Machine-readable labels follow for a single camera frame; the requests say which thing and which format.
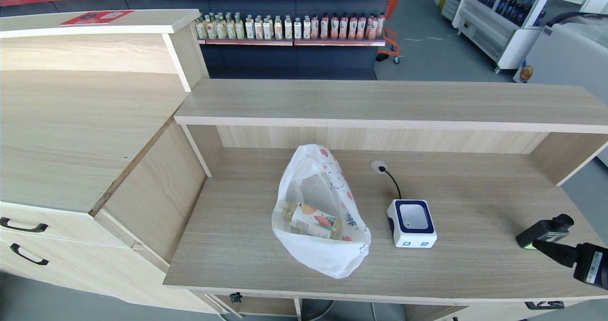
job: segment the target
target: plastic bag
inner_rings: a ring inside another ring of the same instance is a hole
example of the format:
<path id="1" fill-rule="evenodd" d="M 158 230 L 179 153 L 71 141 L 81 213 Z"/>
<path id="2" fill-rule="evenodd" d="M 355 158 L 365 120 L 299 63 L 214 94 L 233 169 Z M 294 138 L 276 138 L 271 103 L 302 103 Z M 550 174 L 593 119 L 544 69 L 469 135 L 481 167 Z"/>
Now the plastic bag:
<path id="1" fill-rule="evenodd" d="M 288 202 L 302 202 L 339 218 L 341 240 L 292 233 L 298 229 L 285 220 Z M 361 265 L 371 243 L 340 165 L 317 144 L 299 146 L 287 165 L 272 211 L 272 231 L 297 261 L 333 278 L 344 278 Z"/>

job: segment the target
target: gray floor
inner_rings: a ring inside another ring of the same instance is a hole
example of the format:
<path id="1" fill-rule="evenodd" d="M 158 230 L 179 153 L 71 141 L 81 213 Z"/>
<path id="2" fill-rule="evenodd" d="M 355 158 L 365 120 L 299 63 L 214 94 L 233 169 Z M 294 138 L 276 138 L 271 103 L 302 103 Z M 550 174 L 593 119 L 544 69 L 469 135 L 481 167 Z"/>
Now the gray floor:
<path id="1" fill-rule="evenodd" d="M 466 37 L 458 37 L 433 0 L 401 0 L 387 27 L 398 34 L 401 64 L 376 64 L 380 80 L 512 82 L 513 72 L 494 74 L 494 64 Z M 608 243 L 608 169 L 589 163 L 564 189 Z M 327 301 L 305 300 L 304 317 L 313 317 Z M 403 321 L 397 304 L 376 304 L 378 321 Z M 226 315 L 229 321 L 238 320 Z M 0 276 L 0 321 L 218 321 L 215 315 L 128 304 L 113 297 L 59 288 L 16 276 Z M 247 316 L 246 321 L 293 321 L 293 318 Z M 371 321 L 369 303 L 336 302 L 323 321 Z M 531 321 L 606 321 L 608 300 L 577 304 Z"/>

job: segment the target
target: white cable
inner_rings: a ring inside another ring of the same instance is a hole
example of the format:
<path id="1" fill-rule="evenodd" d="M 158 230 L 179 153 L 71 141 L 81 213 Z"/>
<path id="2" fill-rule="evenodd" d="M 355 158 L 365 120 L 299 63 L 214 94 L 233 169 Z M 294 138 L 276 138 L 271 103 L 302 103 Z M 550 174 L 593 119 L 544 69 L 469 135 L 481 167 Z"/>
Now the white cable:
<path id="1" fill-rule="evenodd" d="M 376 319 L 376 308 L 374 307 L 373 302 L 371 302 L 371 313 L 374 315 L 374 321 L 378 321 L 378 319 Z"/>
<path id="2" fill-rule="evenodd" d="M 321 315 L 317 316 L 317 317 L 313 317 L 312 319 L 306 320 L 306 321 L 317 321 L 318 319 L 322 318 L 323 316 L 325 316 L 330 309 L 334 306 L 334 303 L 336 303 L 336 301 L 332 301 L 332 303 L 330 303 L 330 306 L 328 306 L 327 308 L 325 308 L 325 310 L 321 313 Z"/>
<path id="3" fill-rule="evenodd" d="M 434 38 L 434 37 L 432 37 L 432 36 L 427 36 L 427 37 L 425 37 L 425 38 L 423 38 L 423 39 L 402 39 L 402 40 L 414 40 L 414 41 L 417 41 L 417 42 L 420 42 L 420 41 L 422 41 L 422 40 L 426 40 L 426 39 L 431 39 L 431 40 L 443 40 L 443 39 L 451 38 L 451 37 L 452 37 L 452 36 L 454 36 L 454 35 L 458 35 L 458 33 L 454 33 L 454 34 L 451 34 L 451 35 L 447 35 L 447 36 L 446 36 L 446 37 L 444 37 L 444 38 Z"/>

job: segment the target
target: drawer handle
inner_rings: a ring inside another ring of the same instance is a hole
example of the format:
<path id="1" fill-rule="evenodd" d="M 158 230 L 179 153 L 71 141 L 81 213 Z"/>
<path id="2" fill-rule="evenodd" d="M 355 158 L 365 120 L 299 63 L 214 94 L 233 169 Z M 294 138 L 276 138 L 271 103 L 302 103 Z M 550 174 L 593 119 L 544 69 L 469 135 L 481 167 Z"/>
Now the drawer handle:
<path id="1" fill-rule="evenodd" d="M 34 264 L 38 264 L 38 265 L 47 265 L 48 264 L 48 260 L 41 260 L 41 261 L 33 261 L 30 258 L 22 255 L 21 253 L 19 253 L 19 248 L 21 246 L 19 246 L 18 244 L 13 243 L 13 245 L 10 246 L 10 249 L 13 250 L 13 252 L 15 252 L 16 254 L 18 254 L 20 257 L 26 258 L 26 260 L 31 261 Z"/>
<path id="2" fill-rule="evenodd" d="M 38 224 L 38 226 L 36 226 L 35 228 L 19 228 L 9 226 L 9 221 L 10 219 L 8 217 L 0 217 L 0 226 L 10 228 L 11 230 L 32 232 L 33 234 L 39 234 L 41 232 L 44 232 L 44 230 L 46 230 L 46 228 L 48 227 L 47 224 Z"/>

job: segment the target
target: shopping cart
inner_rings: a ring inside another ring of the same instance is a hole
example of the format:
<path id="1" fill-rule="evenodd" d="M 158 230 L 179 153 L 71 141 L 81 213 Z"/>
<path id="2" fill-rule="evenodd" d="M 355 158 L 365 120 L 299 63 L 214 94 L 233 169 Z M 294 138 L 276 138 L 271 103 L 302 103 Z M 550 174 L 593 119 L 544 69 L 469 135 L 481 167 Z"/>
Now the shopping cart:
<path id="1" fill-rule="evenodd" d="M 393 14 L 393 11 L 395 10 L 395 7 L 397 7 L 398 3 L 399 0 L 389 0 L 389 4 L 386 7 L 386 20 L 390 20 L 390 17 Z M 401 62 L 401 60 L 399 60 L 399 53 L 401 53 L 401 47 L 399 47 L 399 44 L 397 42 L 397 34 L 395 34 L 391 29 L 388 29 L 387 27 L 383 27 L 383 29 L 384 41 L 387 44 L 390 44 L 390 50 L 378 50 L 378 54 L 386 54 L 389 56 L 393 55 L 395 57 L 393 61 L 395 62 L 395 64 L 399 64 Z"/>

